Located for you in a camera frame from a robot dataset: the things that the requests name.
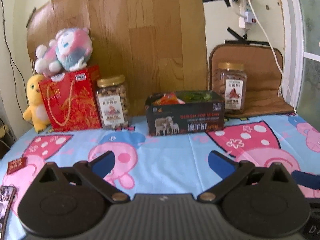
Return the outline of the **cartoon pig bedsheet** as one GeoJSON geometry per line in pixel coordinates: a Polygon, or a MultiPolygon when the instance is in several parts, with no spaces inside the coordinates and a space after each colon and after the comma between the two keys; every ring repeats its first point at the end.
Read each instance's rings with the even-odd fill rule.
{"type": "Polygon", "coordinates": [[[94,129],[40,134],[25,133],[1,160],[1,184],[16,187],[6,228],[6,239],[21,239],[24,230],[17,207],[46,162],[72,166],[92,161],[106,151],[116,156],[114,169],[105,180],[129,196],[136,193],[192,193],[210,188],[220,177],[209,167],[212,151],[235,161],[257,166],[281,162],[288,171],[319,174],[319,130],[298,115],[267,115],[229,119],[224,129],[151,137],[144,117],[134,118],[122,131],[94,129]],[[26,167],[7,175],[8,162],[27,157],[26,167]]]}

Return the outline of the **smartphone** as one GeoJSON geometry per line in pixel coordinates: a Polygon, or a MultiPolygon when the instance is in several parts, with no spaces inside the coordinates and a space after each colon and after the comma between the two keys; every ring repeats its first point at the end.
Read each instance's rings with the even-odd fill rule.
{"type": "Polygon", "coordinates": [[[1,186],[1,196],[0,196],[0,210],[1,210],[1,218],[0,218],[0,230],[1,230],[1,239],[5,237],[6,224],[8,220],[8,215],[10,212],[10,208],[16,194],[16,187],[10,186],[1,186]]]}

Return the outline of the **brown seat cushion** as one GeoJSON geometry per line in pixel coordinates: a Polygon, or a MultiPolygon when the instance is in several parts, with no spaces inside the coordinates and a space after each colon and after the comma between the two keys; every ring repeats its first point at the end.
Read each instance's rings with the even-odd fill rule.
{"type": "Polygon", "coordinates": [[[209,83],[213,89],[213,71],[220,62],[242,63],[247,74],[245,108],[242,114],[225,114],[227,118],[249,118],[294,112],[278,94],[284,88],[277,66],[283,66],[283,56],[277,49],[242,44],[221,44],[209,57],[209,83]]]}

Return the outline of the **small dark red packet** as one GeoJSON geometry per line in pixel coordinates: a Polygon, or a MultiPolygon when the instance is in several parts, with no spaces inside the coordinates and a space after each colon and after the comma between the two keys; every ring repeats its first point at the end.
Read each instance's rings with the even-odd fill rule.
{"type": "Polygon", "coordinates": [[[18,170],[26,167],[26,165],[27,165],[27,157],[20,157],[18,159],[8,162],[7,175],[17,172],[18,170]]]}

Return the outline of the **black sheep print tin box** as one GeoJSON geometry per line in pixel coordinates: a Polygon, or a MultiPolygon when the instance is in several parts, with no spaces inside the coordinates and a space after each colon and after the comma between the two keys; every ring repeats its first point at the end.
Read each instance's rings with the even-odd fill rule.
{"type": "Polygon", "coordinates": [[[225,114],[224,99],[211,90],[199,91],[212,92],[214,100],[183,105],[155,106],[152,104],[155,100],[171,92],[149,96],[145,102],[149,135],[165,136],[222,130],[225,114]]]}

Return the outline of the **yellow plush duck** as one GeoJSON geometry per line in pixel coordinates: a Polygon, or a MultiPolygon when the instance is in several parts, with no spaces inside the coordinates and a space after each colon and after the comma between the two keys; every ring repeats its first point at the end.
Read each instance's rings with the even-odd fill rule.
{"type": "Polygon", "coordinates": [[[23,119],[32,121],[36,133],[44,131],[50,125],[39,85],[40,81],[44,79],[42,74],[36,74],[29,78],[26,85],[29,106],[23,112],[23,119]]]}

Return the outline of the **pecan jar gold lid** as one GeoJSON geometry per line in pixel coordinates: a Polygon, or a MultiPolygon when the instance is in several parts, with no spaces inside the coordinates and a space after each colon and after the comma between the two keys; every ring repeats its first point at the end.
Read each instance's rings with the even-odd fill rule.
{"type": "Polygon", "coordinates": [[[220,62],[212,78],[213,90],[225,101],[225,113],[242,114],[247,85],[245,66],[242,63],[220,62]]]}

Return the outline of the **pink blue plush toy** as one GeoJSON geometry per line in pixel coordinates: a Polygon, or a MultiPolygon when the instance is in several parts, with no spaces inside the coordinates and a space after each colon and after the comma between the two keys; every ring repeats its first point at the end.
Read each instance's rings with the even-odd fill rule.
{"type": "Polygon", "coordinates": [[[35,71],[52,77],[63,70],[75,72],[87,67],[93,53],[92,40],[87,28],[68,28],[58,31],[49,45],[37,46],[35,71]]]}

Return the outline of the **wood grain board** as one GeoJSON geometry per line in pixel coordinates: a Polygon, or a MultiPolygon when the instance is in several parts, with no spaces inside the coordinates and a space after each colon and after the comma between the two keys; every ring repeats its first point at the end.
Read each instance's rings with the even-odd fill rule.
{"type": "Polygon", "coordinates": [[[70,27],[89,29],[102,77],[126,77],[132,115],[155,92],[208,87],[202,0],[50,0],[29,24],[29,56],[70,27]]]}

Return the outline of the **orange red snack packet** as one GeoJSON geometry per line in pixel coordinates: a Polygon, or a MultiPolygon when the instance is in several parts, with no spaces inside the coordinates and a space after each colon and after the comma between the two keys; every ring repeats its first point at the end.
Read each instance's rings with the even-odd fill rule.
{"type": "Polygon", "coordinates": [[[183,105],[185,102],[179,99],[175,93],[167,93],[161,96],[160,99],[155,100],[152,104],[155,106],[183,105]]]}

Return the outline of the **red gift box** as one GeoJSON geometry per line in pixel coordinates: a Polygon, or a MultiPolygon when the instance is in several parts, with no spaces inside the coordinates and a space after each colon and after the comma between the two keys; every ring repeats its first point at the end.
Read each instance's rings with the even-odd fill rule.
{"type": "Polygon", "coordinates": [[[65,72],[39,82],[52,128],[56,132],[100,129],[96,102],[99,66],[65,72]]]}

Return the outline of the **white power strip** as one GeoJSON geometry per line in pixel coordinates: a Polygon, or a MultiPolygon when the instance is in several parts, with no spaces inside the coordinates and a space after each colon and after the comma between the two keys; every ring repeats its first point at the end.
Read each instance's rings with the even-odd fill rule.
{"type": "Polygon", "coordinates": [[[239,27],[244,30],[250,30],[253,24],[256,24],[255,16],[249,5],[251,0],[239,0],[240,14],[244,17],[239,17],[239,27]]]}

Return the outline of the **cashew nut jar gold lid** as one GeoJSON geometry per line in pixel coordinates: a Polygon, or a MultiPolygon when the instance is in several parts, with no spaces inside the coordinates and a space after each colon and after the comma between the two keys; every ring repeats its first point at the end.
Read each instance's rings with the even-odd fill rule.
{"type": "Polygon", "coordinates": [[[97,106],[104,129],[121,129],[129,126],[129,101],[124,75],[97,80],[97,106]]]}

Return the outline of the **green cracker packet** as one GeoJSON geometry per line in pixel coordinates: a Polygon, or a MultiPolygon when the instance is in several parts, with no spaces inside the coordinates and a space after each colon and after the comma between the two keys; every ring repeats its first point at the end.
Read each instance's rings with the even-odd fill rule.
{"type": "Polygon", "coordinates": [[[214,100],[213,93],[209,91],[183,91],[177,92],[176,96],[185,103],[207,102],[214,100]]]}

